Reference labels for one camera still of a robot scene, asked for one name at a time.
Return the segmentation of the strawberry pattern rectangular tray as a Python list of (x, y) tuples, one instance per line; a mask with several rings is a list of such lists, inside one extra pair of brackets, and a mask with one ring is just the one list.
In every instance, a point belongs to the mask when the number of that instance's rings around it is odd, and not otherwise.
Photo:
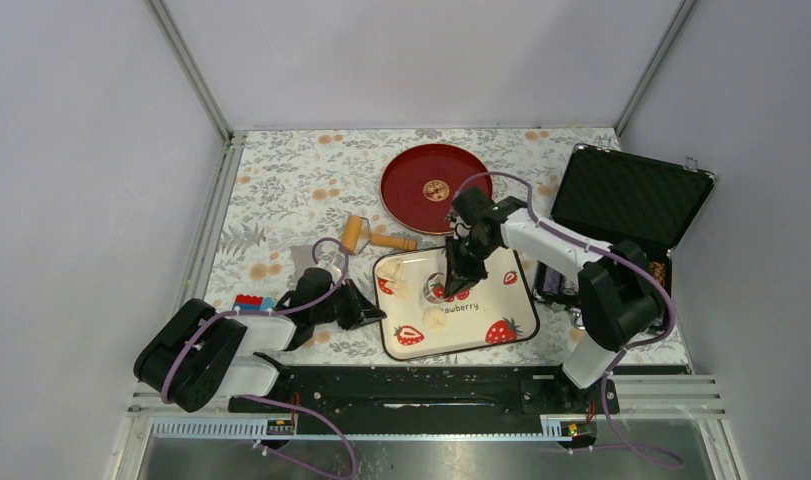
[[(378, 286), (376, 269), (387, 260), (401, 260), (410, 293), (406, 299), (385, 295)], [(442, 247), (384, 256), (376, 262), (377, 305), (386, 313), (381, 320), (383, 348), (394, 360), (408, 361), (526, 341), (539, 330), (540, 320), (526, 285), (517, 254), (500, 248), (487, 260), (488, 278), (441, 304), (423, 296), (427, 278), (445, 274)], [(427, 330), (424, 312), (439, 308), (447, 313), (443, 331)]]

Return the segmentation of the white dough piece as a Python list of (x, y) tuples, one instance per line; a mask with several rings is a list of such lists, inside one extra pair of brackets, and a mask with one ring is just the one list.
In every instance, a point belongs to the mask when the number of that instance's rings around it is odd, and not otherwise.
[(401, 260), (387, 260), (376, 269), (378, 286), (385, 295), (406, 299), (410, 293), (404, 275), (404, 264)]

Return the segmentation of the round cut dough wrapper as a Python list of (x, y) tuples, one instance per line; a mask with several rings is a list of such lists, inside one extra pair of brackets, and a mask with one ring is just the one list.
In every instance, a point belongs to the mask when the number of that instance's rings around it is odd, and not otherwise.
[(429, 331), (443, 331), (447, 326), (447, 313), (439, 308), (429, 308), (424, 312), (422, 323)]

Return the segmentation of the wooden roller with handle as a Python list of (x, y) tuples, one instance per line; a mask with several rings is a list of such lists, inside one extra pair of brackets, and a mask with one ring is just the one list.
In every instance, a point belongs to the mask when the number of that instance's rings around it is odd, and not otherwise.
[(350, 255), (360, 254), (368, 245), (399, 251), (415, 251), (416, 240), (374, 233), (365, 217), (350, 215), (345, 222), (340, 243)]

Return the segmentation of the metal scraper orange handle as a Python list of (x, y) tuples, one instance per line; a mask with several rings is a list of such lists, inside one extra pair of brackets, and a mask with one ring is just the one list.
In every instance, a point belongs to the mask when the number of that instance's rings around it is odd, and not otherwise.
[(312, 245), (291, 246), (290, 254), (295, 271), (298, 274), (302, 274), (306, 269), (316, 266)]

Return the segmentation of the metal round cookie cutter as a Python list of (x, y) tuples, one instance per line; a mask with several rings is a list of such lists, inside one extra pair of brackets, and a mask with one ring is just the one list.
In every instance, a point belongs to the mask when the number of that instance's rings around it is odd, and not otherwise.
[(441, 272), (433, 273), (427, 278), (422, 291), (427, 302), (431, 304), (441, 304), (447, 301), (445, 295), (445, 280), (446, 276)]

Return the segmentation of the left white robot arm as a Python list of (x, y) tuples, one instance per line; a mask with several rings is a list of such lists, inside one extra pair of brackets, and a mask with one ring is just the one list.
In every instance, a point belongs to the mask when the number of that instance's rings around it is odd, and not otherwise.
[(188, 300), (140, 352), (133, 374), (163, 403), (186, 412), (215, 397), (242, 395), (277, 411), (290, 401), (292, 387), (263, 353), (295, 350), (319, 325), (349, 331), (386, 316), (351, 279), (311, 267), (274, 302), (239, 295), (233, 310), (218, 313), (202, 299)]

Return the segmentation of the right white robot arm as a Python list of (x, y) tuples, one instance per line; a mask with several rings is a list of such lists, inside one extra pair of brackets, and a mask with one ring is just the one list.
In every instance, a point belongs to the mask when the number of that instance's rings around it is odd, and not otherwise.
[(631, 241), (611, 245), (582, 237), (538, 218), (516, 197), (495, 202), (477, 187), (457, 194), (452, 209), (465, 232), (445, 244), (446, 296), (487, 279), (486, 261), (499, 248), (531, 255), (577, 285), (586, 334), (563, 362), (564, 378), (554, 386), (564, 410), (578, 412), (588, 405), (593, 384), (630, 340), (668, 315), (665, 292)]

